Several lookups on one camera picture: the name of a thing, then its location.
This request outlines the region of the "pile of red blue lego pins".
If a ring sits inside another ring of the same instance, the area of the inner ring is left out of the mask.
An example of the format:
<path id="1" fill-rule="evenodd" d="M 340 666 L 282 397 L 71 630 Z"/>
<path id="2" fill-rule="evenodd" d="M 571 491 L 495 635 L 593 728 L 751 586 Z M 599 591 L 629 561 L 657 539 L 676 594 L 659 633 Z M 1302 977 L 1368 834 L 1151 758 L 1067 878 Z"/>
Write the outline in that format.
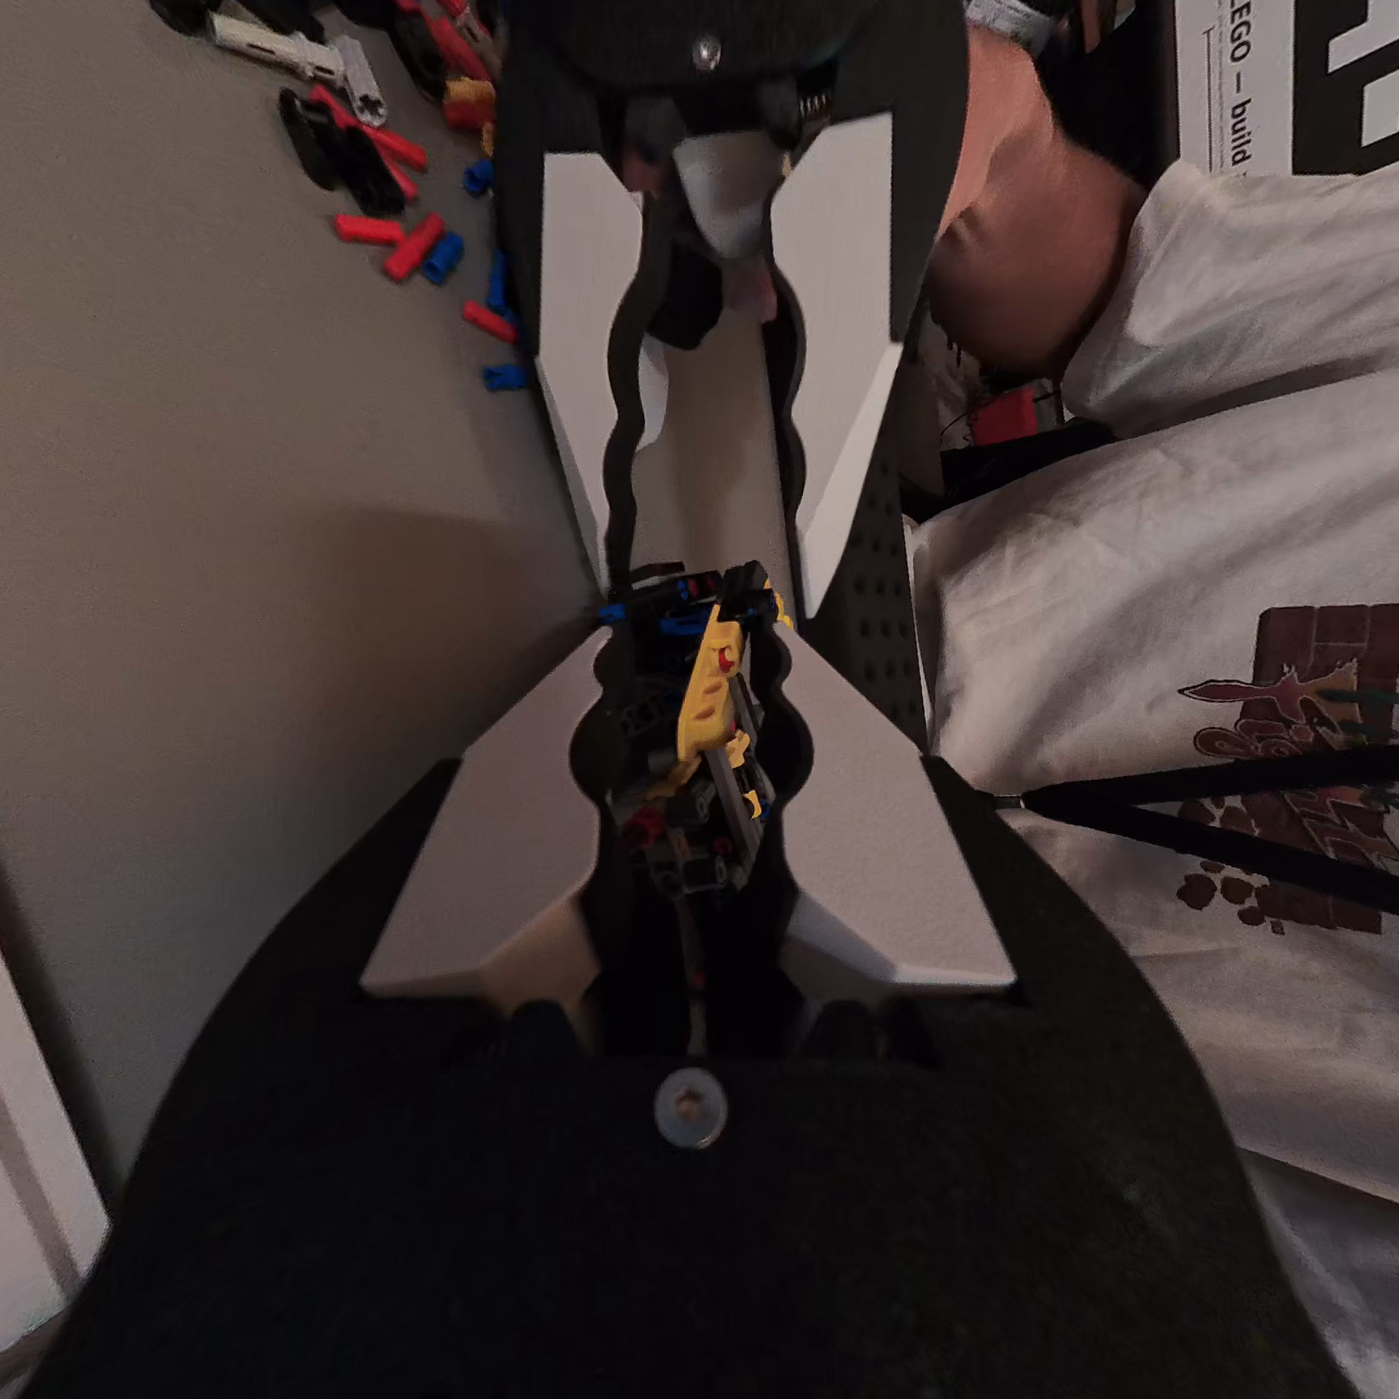
<path id="1" fill-rule="evenodd" d="M 277 112 L 307 181 L 345 195 L 337 239 L 383 251 L 382 272 L 403 287 L 445 288 L 465 265 L 465 237 L 441 214 L 420 212 L 427 145 L 395 131 L 365 33 L 390 46 L 410 87 L 451 134 L 479 143 L 461 194 L 494 203 L 501 18 L 498 4 L 150 4 L 172 31 L 220 53 L 282 71 Z"/>

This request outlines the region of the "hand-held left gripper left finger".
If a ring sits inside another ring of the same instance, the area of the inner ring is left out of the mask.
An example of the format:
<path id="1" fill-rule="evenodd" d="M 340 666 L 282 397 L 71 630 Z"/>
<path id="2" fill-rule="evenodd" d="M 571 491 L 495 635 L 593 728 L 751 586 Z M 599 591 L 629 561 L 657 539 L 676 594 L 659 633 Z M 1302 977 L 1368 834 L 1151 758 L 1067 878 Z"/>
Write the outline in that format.
<path id="1" fill-rule="evenodd" d="M 395 899 L 367 996 L 586 996 L 599 965 L 580 897 L 599 811 L 571 740 L 599 702 L 593 630 L 461 758 Z"/>

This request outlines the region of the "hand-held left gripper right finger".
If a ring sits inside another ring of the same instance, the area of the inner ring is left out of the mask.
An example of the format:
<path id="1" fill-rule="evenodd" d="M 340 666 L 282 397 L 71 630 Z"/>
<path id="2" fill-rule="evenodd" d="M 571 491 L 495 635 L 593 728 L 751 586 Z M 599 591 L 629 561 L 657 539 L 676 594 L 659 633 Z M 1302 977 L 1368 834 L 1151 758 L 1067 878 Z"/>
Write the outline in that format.
<path id="1" fill-rule="evenodd" d="M 922 749 L 787 626 L 780 694 L 811 739 L 783 807 L 780 968 L 803 996 L 1002 993 L 1017 971 Z"/>

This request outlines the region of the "white printed t-shirt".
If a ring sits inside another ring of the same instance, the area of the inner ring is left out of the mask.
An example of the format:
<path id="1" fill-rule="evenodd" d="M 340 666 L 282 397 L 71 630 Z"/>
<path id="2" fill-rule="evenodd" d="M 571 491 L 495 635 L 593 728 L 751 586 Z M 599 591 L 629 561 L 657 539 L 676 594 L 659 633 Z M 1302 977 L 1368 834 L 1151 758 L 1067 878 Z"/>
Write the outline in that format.
<path id="1" fill-rule="evenodd" d="M 1172 168 L 1065 397 L 1115 440 L 912 536 L 936 753 L 1012 798 L 1394 746 L 1398 168 Z M 1398 917 L 1007 823 L 1140 965 L 1320 1337 L 1398 1397 Z"/>

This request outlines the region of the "person's right forearm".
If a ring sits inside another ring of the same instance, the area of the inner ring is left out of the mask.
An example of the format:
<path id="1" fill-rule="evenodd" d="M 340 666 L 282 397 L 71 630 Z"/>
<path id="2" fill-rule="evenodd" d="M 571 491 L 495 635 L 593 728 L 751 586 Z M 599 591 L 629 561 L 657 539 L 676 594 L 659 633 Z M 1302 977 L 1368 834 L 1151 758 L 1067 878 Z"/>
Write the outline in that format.
<path id="1" fill-rule="evenodd" d="M 1143 205 L 1135 181 L 1067 137 L 1030 56 L 968 26 L 967 127 L 927 275 L 934 324 L 982 368 L 1061 379 Z"/>

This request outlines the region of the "grey black lego chassis assembly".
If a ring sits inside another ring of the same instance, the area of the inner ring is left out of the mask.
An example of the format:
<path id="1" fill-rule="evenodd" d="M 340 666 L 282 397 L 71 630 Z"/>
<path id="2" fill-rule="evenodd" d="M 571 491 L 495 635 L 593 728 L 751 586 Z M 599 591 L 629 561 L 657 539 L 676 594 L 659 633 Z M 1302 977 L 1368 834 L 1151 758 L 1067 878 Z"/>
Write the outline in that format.
<path id="1" fill-rule="evenodd" d="M 715 605 L 745 630 L 743 677 L 730 684 L 740 732 L 726 749 L 678 766 L 676 718 Z M 599 607 L 621 646 L 614 717 L 624 766 L 607 793 L 614 830 L 634 868 L 673 905 L 737 895 L 756 864 L 777 802 L 760 759 L 764 707 L 752 685 L 752 651 L 774 623 L 791 623 L 762 561 L 726 572 L 670 572 Z"/>

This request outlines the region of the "black white printed sign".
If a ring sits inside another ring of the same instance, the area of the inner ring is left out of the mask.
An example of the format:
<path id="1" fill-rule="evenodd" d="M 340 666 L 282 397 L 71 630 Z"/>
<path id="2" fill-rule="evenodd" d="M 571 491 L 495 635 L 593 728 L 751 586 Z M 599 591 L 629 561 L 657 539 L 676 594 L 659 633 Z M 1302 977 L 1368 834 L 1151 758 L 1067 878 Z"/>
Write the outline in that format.
<path id="1" fill-rule="evenodd" d="M 1398 164 L 1398 4 L 1173 4 L 1178 153 L 1213 175 Z"/>

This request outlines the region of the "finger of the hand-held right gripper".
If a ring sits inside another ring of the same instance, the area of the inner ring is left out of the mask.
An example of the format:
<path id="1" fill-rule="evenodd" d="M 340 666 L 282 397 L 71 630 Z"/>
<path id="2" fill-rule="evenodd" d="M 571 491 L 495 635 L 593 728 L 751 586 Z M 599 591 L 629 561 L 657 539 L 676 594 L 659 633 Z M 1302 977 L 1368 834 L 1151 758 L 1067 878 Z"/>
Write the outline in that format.
<path id="1" fill-rule="evenodd" d="M 542 180 L 538 382 L 597 586 L 632 588 L 636 458 L 664 427 L 670 372 L 651 321 L 672 225 L 599 153 L 551 153 Z"/>
<path id="2" fill-rule="evenodd" d="M 834 122 L 762 209 L 767 268 L 792 327 L 778 391 L 783 513 L 798 607 L 829 598 L 903 358 L 893 334 L 890 112 Z"/>

